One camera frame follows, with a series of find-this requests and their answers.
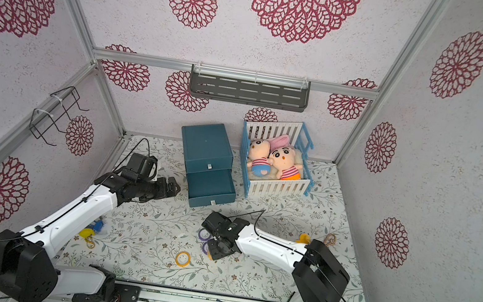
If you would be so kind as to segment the purple tape roll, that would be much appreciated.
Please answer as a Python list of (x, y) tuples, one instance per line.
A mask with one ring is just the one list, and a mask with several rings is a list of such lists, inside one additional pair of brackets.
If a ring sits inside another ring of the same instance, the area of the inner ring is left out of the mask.
[(203, 245), (202, 245), (202, 252), (205, 254), (205, 255), (208, 255), (209, 253), (209, 249), (208, 249), (208, 242), (205, 242)]
[(212, 238), (212, 235), (205, 228), (201, 228), (198, 231), (198, 238), (202, 242), (206, 243), (207, 241), (209, 241)]

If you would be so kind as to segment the teal three-drawer cabinet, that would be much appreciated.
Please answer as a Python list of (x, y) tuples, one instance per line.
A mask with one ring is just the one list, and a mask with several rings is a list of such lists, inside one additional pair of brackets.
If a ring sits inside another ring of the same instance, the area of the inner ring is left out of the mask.
[(234, 157), (225, 125), (186, 125), (181, 132), (186, 174), (232, 171)]

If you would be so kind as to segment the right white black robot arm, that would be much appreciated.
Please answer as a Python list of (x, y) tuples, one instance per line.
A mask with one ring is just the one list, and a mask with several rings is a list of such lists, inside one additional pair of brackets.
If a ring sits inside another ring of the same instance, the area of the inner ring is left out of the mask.
[(208, 255), (220, 260), (241, 253), (289, 273), (296, 290), (286, 302), (342, 302), (350, 276), (321, 241), (308, 244), (283, 240), (242, 218), (212, 212), (202, 227), (211, 238)]

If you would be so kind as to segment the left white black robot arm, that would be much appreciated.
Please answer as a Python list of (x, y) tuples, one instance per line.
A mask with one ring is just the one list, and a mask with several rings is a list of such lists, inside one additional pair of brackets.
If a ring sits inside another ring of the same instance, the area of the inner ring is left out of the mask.
[(99, 266), (63, 267), (54, 257), (82, 230), (124, 203), (172, 198), (175, 178), (158, 176), (154, 156), (133, 154), (122, 168), (95, 179), (85, 192), (52, 215), (20, 232), (0, 233), (0, 291), (17, 302), (72, 296), (87, 302), (114, 302), (112, 272)]

